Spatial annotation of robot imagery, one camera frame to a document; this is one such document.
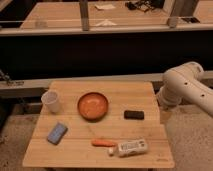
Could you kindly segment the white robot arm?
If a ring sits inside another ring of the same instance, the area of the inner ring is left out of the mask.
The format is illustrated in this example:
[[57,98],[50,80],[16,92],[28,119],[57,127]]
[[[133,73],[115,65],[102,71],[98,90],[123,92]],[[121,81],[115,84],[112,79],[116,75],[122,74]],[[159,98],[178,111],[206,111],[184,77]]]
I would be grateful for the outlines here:
[[203,75],[204,70],[197,62],[168,69],[162,76],[163,86],[156,94],[158,103],[164,109],[170,109],[185,99],[213,118],[213,89],[200,82]]

